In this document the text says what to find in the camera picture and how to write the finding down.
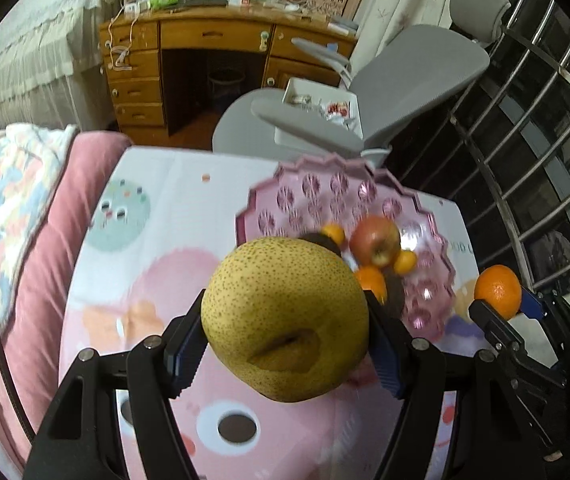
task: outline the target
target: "window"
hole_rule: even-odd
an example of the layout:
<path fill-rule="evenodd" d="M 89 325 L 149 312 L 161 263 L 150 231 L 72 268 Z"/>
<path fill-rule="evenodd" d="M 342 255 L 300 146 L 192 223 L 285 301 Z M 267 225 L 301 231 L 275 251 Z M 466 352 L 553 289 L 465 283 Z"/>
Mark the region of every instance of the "window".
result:
<path fill-rule="evenodd" d="M 447 104 L 451 120 L 436 138 L 416 136 L 416 145 L 425 147 L 401 178 L 458 203 L 481 270 L 504 264 L 533 290 L 553 287 L 565 294 L 570 19 L 552 0 L 510 2 L 505 34 L 488 48 L 486 73 Z"/>

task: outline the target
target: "blue gripper pad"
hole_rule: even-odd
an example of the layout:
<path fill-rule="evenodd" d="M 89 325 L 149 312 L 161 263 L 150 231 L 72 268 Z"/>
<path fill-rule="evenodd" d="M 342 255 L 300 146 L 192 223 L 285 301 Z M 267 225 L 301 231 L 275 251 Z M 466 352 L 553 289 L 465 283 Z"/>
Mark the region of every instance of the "blue gripper pad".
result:
<path fill-rule="evenodd" d="M 203 354 L 207 348 L 207 336 L 203 331 L 201 317 L 199 317 L 190 328 L 190 332 L 185 338 L 185 343 L 176 357 L 174 363 L 173 390 L 178 395 L 185 388 L 191 386 L 191 382 L 196 375 Z"/>
<path fill-rule="evenodd" d="M 529 319 L 536 319 L 538 321 L 543 319 L 543 305 L 536 295 L 527 290 L 525 287 L 522 288 L 522 299 L 520 300 L 520 311 L 529 317 Z"/>
<path fill-rule="evenodd" d="M 398 355 L 389 339 L 386 338 L 385 332 L 372 316 L 369 317 L 369 355 L 379 376 L 380 384 L 396 399 L 401 399 L 405 393 L 405 385 L 401 383 L 399 377 Z"/>

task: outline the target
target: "desk drawer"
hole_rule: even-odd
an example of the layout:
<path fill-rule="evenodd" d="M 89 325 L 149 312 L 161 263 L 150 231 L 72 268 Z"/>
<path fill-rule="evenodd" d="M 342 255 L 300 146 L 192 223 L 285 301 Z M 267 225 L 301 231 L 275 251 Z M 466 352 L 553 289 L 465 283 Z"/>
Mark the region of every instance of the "desk drawer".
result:
<path fill-rule="evenodd" d="M 308 56 L 298 49 L 291 42 L 292 38 L 303 38 L 304 40 L 313 41 L 322 46 L 328 44 L 338 44 L 338 53 L 343 54 L 345 57 L 350 57 L 351 51 L 354 50 L 353 44 L 349 41 L 339 40 L 334 36 L 319 34 L 317 32 L 308 32 L 295 27 L 283 27 L 277 25 L 274 29 L 274 37 L 271 40 L 270 56 L 282 57 L 284 59 L 291 59 L 292 61 L 303 61 L 318 66 L 326 66 L 315 57 Z"/>
<path fill-rule="evenodd" d="M 128 126 L 164 126 L 165 124 L 161 103 L 116 105 L 114 110 L 119 124 Z"/>
<path fill-rule="evenodd" d="M 112 102 L 122 103 L 160 103 L 161 81 L 158 77 L 148 79 L 124 79 L 110 83 Z"/>
<path fill-rule="evenodd" d="M 212 48 L 267 52 L 270 23 L 240 20 L 173 20 L 161 23 L 161 48 Z M 267 34 L 267 40 L 261 34 Z"/>
<path fill-rule="evenodd" d="M 110 55 L 110 33 L 107 28 L 99 32 L 101 38 L 101 52 L 104 56 Z M 112 27 L 113 46 L 128 46 L 130 44 L 130 26 L 119 25 Z M 158 23 L 135 23 L 132 29 L 132 47 L 130 50 L 150 50 L 158 48 Z"/>
<path fill-rule="evenodd" d="M 134 77 L 159 77 L 158 50 L 141 50 L 125 56 L 124 64 L 132 67 L 132 70 L 114 70 L 110 57 L 105 58 L 107 80 L 112 81 L 132 79 Z"/>
<path fill-rule="evenodd" d="M 281 88 L 284 90 L 292 77 L 309 79 L 310 81 L 329 86 L 338 86 L 338 83 L 341 81 L 341 77 L 328 68 L 320 68 L 319 66 L 301 63 L 300 61 L 290 61 L 289 59 L 270 56 L 263 77 L 264 87 Z"/>

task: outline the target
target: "wooden desk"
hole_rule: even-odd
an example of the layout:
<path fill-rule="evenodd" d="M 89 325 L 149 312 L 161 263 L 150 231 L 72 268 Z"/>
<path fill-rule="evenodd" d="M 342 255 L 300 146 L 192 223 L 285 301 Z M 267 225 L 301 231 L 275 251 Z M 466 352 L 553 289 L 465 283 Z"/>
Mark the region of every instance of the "wooden desk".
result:
<path fill-rule="evenodd" d="M 327 29 L 327 24 L 264 7 L 195 7 L 141 16 L 132 29 L 125 58 L 131 70 L 114 70 L 110 59 L 109 23 L 100 28 L 104 69 L 121 132 L 139 144 L 164 145 L 189 120 L 193 99 L 194 58 L 166 56 L 170 51 L 230 50 L 255 53 L 262 63 L 262 86 L 285 88 L 290 77 L 337 86 L 339 76 L 307 56 L 291 38 L 337 44 L 349 57 L 356 39 Z M 130 44 L 130 20 L 112 25 L 114 46 Z"/>

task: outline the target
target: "trash bin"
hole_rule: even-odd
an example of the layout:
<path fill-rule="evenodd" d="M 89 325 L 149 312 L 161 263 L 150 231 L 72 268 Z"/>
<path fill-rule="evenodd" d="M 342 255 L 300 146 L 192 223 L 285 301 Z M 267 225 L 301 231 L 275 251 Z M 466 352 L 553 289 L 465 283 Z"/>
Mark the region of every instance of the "trash bin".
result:
<path fill-rule="evenodd" d="M 245 72 L 239 68 L 216 68 L 207 73 L 209 94 L 214 109 L 223 113 L 241 95 Z"/>

